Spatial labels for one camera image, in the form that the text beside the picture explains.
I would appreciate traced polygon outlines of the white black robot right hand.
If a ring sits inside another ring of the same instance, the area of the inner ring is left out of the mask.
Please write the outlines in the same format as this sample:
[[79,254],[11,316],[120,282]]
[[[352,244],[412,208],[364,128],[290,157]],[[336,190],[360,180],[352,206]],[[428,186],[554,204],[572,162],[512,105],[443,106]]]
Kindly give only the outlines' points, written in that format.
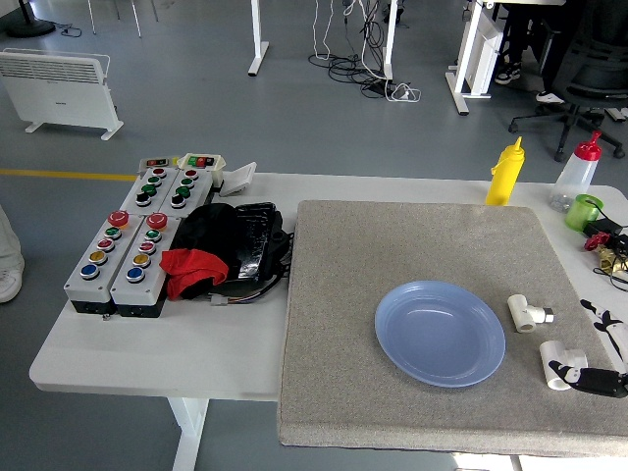
[[[580,304],[599,319],[594,323],[594,327],[608,335],[624,367],[627,367],[627,324],[614,318],[609,310],[602,309],[590,300],[582,298]],[[616,398],[627,396],[627,373],[592,367],[576,367],[555,359],[548,361],[546,365],[563,383],[576,391]]]

